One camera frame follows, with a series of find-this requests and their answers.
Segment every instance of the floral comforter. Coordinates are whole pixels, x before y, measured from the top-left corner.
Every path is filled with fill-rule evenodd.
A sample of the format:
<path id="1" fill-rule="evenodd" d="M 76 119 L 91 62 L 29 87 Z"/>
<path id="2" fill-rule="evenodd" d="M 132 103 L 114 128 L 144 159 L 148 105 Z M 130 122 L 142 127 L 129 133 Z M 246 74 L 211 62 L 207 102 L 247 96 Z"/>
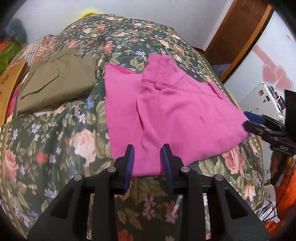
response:
<path id="1" fill-rule="evenodd" d="M 89 16 L 62 31 L 39 61 L 48 59 L 64 45 L 75 48 L 82 56 L 89 52 L 98 56 L 97 85 L 90 95 L 52 112 L 15 118 L 0 131 L 2 206 L 23 236 L 75 174 L 95 175 L 114 162 L 105 116 L 107 62 L 141 72 L 149 54 L 167 54 L 196 81 L 212 81 L 229 96 L 205 58 L 174 29 L 162 24 L 116 15 Z M 191 167 L 207 176 L 222 174 L 252 209 L 261 204 L 263 163 L 257 136 Z M 115 205 L 119 240 L 178 240 L 182 196 L 169 193 L 164 177 L 132 179 L 128 192 L 115 196 Z M 205 210 L 209 238 L 210 223 Z M 89 220 L 88 238 L 91 230 Z"/>

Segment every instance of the blue object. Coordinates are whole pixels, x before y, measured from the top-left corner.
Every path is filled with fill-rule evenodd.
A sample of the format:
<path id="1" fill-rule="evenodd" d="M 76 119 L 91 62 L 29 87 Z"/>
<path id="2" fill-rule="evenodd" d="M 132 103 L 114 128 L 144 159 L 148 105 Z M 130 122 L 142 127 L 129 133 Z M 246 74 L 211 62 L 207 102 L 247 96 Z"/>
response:
<path id="1" fill-rule="evenodd" d="M 126 167 L 124 187 L 123 187 L 125 192 L 127 192 L 128 189 L 129 189 L 129 185 L 130 185 L 130 182 L 131 182 L 131 174 L 133 172 L 133 163 L 134 163 L 134 161 L 135 161 L 135 148 L 134 148 L 133 145 L 131 145 L 131 152 L 130 152 L 130 155 L 128 157 L 128 164 L 127 164 L 127 167 Z"/>
<path id="2" fill-rule="evenodd" d="M 169 190 L 172 192 L 174 190 L 173 186 L 173 173 L 172 173 L 172 168 L 170 166 L 169 160 L 168 160 L 168 154 L 165 150 L 165 145 L 162 146 L 161 150 L 161 161 L 165 169 L 165 177 L 166 181 L 169 187 Z"/>
<path id="3" fill-rule="evenodd" d="M 256 115 L 252 112 L 246 111 L 244 112 L 244 115 L 251 121 L 254 122 L 258 125 L 264 125 L 265 124 L 265 119 L 261 115 Z"/>
<path id="4" fill-rule="evenodd" d="M 20 45 L 27 43 L 27 33 L 22 24 L 22 21 L 18 18 L 14 18 L 5 28 L 6 35 Z"/>

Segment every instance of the screw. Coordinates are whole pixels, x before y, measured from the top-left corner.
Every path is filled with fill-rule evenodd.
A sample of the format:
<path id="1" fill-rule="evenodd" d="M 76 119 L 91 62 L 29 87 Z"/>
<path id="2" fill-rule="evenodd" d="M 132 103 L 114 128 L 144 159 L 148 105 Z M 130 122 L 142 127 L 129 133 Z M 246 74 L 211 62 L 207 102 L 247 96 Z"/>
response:
<path id="1" fill-rule="evenodd" d="M 182 172 L 189 172 L 190 171 L 190 168 L 187 167 L 187 166 L 183 166 L 183 167 L 181 167 L 181 171 Z"/>
<path id="2" fill-rule="evenodd" d="M 74 176 L 75 181 L 79 181 L 81 179 L 82 179 L 82 175 L 80 175 L 80 174 L 77 174 L 77 175 Z"/>
<path id="3" fill-rule="evenodd" d="M 116 171 L 116 167 L 114 167 L 114 166 L 108 167 L 107 171 L 108 172 L 115 172 Z"/>
<path id="4" fill-rule="evenodd" d="M 217 175 L 215 175 L 215 179 L 217 181 L 222 181 L 224 179 L 224 177 L 221 174 L 217 174 Z"/>

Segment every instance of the heart decoration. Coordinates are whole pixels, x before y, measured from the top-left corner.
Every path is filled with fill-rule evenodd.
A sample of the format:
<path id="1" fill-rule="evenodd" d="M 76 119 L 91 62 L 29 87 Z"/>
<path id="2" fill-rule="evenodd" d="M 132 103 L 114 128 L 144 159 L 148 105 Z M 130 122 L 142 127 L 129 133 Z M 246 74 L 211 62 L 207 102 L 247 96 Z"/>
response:
<path id="1" fill-rule="evenodd" d="M 278 82 L 276 83 L 275 88 L 281 91 L 293 90 L 293 82 L 290 78 L 287 77 L 285 69 L 282 66 L 278 65 L 275 71 L 278 77 Z"/>
<path id="2" fill-rule="evenodd" d="M 276 84 L 278 82 L 278 76 L 272 71 L 272 68 L 269 64 L 264 64 L 262 67 L 263 81 Z"/>

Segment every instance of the pink pants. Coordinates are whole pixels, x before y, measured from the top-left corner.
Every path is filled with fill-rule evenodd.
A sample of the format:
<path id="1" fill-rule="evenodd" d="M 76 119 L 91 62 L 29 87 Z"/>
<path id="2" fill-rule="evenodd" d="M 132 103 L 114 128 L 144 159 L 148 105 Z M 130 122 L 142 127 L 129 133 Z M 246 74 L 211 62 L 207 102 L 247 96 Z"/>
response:
<path id="1" fill-rule="evenodd" d="M 249 136 L 247 118 L 214 83 L 197 82 L 166 55 L 151 54 L 142 74 L 108 64 L 105 88 L 111 153 L 116 159 L 134 145 L 133 177 L 164 174 L 165 143 L 189 165 Z"/>

